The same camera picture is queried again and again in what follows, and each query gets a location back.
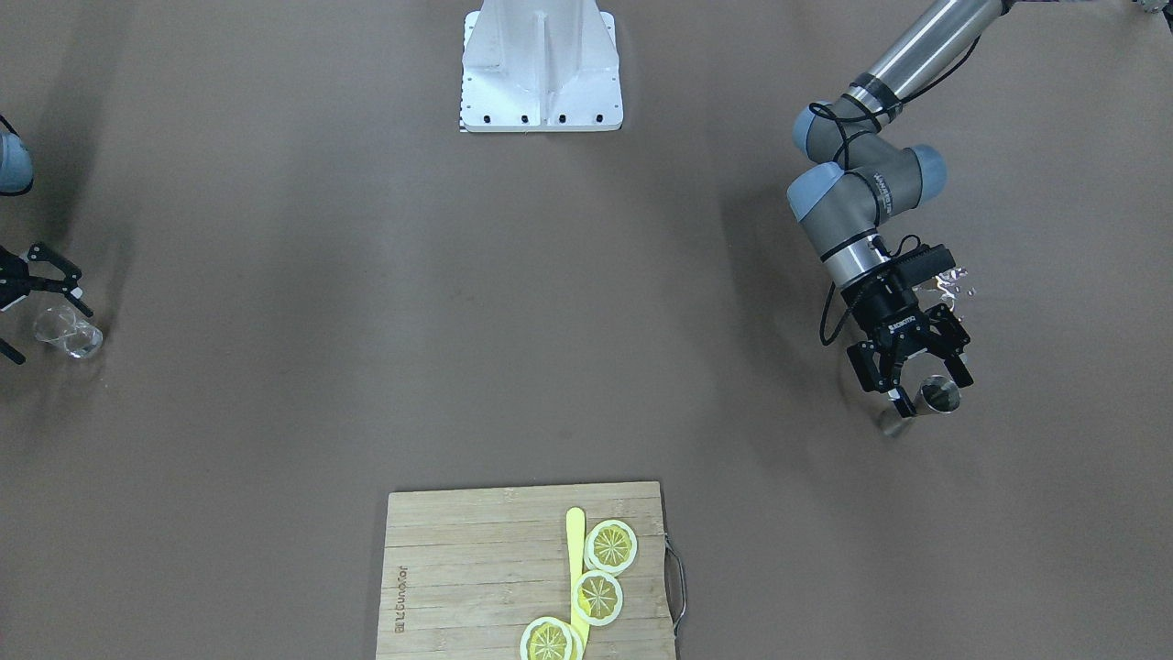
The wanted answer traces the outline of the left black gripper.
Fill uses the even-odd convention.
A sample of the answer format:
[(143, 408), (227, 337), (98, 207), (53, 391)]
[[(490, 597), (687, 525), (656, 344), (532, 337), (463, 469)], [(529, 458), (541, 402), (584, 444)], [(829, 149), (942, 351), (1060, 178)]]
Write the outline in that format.
[(947, 304), (921, 309), (918, 288), (933, 274), (914, 268), (877, 268), (842, 290), (847, 306), (865, 333), (846, 355), (863, 392), (883, 393), (901, 419), (917, 417), (902, 385), (906, 360), (921, 354), (942, 359), (961, 389), (972, 386), (965, 347), (970, 335)]

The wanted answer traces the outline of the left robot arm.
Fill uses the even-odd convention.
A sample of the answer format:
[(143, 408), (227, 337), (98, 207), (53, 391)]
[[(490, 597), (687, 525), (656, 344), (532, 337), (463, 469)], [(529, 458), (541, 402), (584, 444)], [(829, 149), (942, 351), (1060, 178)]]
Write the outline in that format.
[(934, 200), (948, 181), (931, 147), (893, 147), (882, 130), (906, 106), (960, 69), (981, 34), (1013, 8), (1010, 1), (936, 1), (833, 102), (813, 102), (793, 125), (796, 149), (812, 163), (787, 199), (845, 317), (863, 332), (848, 347), (863, 392), (884, 394), (902, 419), (917, 408), (902, 383), (906, 360), (938, 358), (960, 388), (972, 385), (970, 343), (945, 302), (925, 308), (918, 285), (954, 268), (942, 244), (888, 249), (884, 222)]

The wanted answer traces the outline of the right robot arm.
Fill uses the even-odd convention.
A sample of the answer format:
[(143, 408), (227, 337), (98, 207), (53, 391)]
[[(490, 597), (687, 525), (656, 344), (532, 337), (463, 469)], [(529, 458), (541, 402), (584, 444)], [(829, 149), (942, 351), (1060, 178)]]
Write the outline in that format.
[[(1, 117), (4, 124), (4, 159), (1, 159), (1, 196), (16, 197), (32, 191), (35, 175), (32, 155), (11, 122)], [(30, 274), (30, 263), (49, 263), (61, 272), (61, 279)], [(1, 309), (25, 300), (32, 292), (50, 292), (63, 295), (83, 317), (93, 317), (93, 309), (82, 301), (83, 291), (79, 283), (82, 271), (76, 264), (61, 256), (43, 241), (32, 244), (21, 254), (1, 249)]]

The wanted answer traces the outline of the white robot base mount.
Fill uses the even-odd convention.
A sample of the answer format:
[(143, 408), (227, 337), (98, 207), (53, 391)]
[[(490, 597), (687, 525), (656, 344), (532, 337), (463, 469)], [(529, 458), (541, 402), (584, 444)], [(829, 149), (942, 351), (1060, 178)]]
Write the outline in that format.
[(466, 14), (462, 38), (462, 131), (617, 131), (624, 124), (616, 18), (595, 1), (484, 1)]

